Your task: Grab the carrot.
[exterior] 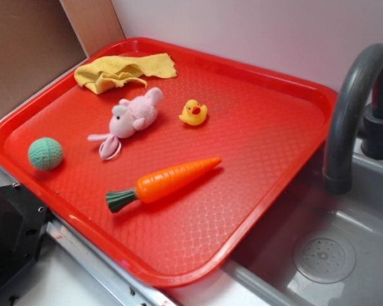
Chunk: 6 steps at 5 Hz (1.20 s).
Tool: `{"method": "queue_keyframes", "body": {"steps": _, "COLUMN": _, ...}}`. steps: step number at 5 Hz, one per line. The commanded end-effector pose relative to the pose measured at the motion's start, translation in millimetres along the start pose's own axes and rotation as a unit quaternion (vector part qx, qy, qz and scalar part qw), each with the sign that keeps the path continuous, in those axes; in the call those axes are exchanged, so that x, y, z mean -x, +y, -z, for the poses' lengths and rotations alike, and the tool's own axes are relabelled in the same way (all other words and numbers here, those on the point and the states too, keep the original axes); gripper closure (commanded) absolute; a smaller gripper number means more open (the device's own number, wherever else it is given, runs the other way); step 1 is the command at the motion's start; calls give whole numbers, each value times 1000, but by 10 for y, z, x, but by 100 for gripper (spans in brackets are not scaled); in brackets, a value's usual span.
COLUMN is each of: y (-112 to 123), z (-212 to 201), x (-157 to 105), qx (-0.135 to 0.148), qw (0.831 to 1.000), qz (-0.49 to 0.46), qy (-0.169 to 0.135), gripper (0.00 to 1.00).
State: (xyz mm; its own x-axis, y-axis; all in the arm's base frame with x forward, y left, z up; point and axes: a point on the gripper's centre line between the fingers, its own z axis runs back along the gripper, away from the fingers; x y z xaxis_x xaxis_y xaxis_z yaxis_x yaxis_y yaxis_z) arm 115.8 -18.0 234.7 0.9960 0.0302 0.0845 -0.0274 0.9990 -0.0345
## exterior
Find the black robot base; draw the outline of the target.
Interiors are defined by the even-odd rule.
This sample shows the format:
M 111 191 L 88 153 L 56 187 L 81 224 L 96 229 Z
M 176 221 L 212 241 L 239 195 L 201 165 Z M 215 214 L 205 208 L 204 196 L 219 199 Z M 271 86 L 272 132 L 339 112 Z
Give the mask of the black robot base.
M 0 187 L 0 288 L 37 262 L 47 215 L 25 186 Z

